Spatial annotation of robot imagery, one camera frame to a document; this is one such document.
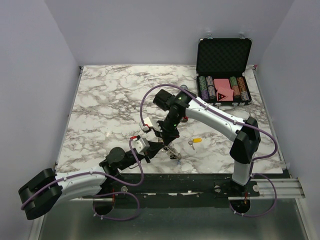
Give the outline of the yellow capped key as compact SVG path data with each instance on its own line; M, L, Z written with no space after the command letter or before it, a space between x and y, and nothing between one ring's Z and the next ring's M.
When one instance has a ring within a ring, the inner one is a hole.
M195 150L194 144L197 143L201 143L202 142L202 138L198 137L198 138L192 138L188 141L188 144L190 145L190 147Z

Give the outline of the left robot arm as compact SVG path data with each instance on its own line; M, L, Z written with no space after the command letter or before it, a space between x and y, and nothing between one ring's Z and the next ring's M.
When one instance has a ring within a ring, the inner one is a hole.
M20 209L28 220L34 220L64 201L97 195L107 197L113 182L132 187L133 183L121 179L120 171L140 165L141 160L150 162L164 146L162 142L135 138L129 141L129 151L114 147L102 162L86 170L55 173L52 168L46 168L18 190Z

